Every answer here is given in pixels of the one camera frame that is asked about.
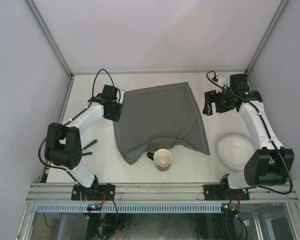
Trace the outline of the grey cloth napkin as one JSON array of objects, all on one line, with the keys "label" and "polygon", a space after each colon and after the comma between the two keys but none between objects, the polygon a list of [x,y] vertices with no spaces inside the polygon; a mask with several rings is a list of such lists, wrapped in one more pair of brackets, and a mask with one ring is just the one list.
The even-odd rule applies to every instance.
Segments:
[{"label": "grey cloth napkin", "polygon": [[210,154],[202,114],[188,82],[126,91],[113,129],[117,149],[129,165],[145,152],[176,146]]}]

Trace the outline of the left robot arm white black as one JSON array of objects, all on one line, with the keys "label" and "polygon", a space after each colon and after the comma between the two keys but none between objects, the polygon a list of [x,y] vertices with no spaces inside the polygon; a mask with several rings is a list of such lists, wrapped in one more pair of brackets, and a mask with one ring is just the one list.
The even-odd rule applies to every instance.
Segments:
[{"label": "left robot arm white black", "polygon": [[[101,93],[95,94],[95,85],[101,72],[105,72],[110,85],[105,85]],[[82,161],[81,136],[96,121],[101,119],[118,122],[122,111],[123,94],[115,86],[110,73],[100,69],[94,77],[88,104],[65,123],[52,122],[47,135],[38,147],[38,159],[47,168],[66,172],[74,182],[82,187],[82,194],[88,200],[99,196],[99,180]]]}]

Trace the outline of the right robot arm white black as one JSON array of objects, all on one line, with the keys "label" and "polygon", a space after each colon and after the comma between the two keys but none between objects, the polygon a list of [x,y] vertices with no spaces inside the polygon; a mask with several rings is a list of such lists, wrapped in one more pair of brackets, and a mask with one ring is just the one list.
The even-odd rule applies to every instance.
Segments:
[{"label": "right robot arm white black", "polygon": [[242,170],[225,174],[220,179],[216,186],[218,193],[226,200],[256,188],[279,195],[291,194],[294,185],[290,170],[295,153],[285,148],[274,133],[260,92],[251,89],[245,73],[232,74],[228,85],[219,85],[214,70],[208,74],[213,74],[207,80],[217,89],[205,92],[202,113],[211,116],[214,112],[222,114],[236,110],[245,122],[254,147],[254,153]]}]

